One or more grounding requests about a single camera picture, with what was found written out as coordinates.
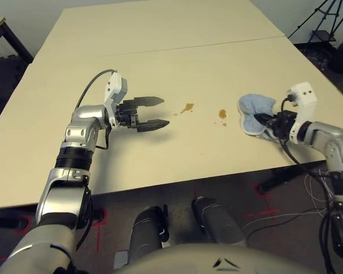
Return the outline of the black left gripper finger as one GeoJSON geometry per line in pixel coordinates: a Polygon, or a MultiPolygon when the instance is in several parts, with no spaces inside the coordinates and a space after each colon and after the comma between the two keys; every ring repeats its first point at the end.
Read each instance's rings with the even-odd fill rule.
{"type": "Polygon", "coordinates": [[[164,100],[162,98],[156,96],[143,96],[143,97],[135,97],[133,99],[134,108],[138,107],[153,107],[158,104],[163,103],[164,100]]]}
{"type": "Polygon", "coordinates": [[[137,132],[149,132],[155,131],[160,128],[164,128],[170,122],[168,120],[154,119],[148,120],[147,122],[137,123],[137,132]]]}

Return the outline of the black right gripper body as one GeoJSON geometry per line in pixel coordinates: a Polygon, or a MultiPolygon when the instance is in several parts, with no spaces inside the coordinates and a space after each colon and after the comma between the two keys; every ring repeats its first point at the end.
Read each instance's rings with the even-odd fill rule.
{"type": "Polygon", "coordinates": [[[276,121],[276,128],[273,131],[273,135],[281,140],[287,140],[289,138],[290,130],[293,127],[297,113],[289,110],[283,110],[274,115],[272,120],[276,121]]]}

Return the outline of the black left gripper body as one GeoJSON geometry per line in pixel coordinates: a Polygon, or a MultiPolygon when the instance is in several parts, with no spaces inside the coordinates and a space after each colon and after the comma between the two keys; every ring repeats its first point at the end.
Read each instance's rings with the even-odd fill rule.
{"type": "Polygon", "coordinates": [[[116,114],[115,117],[117,118],[117,122],[120,126],[124,126],[127,128],[138,128],[139,120],[138,120],[138,100],[124,100],[123,103],[119,104],[116,107],[116,114]]]}

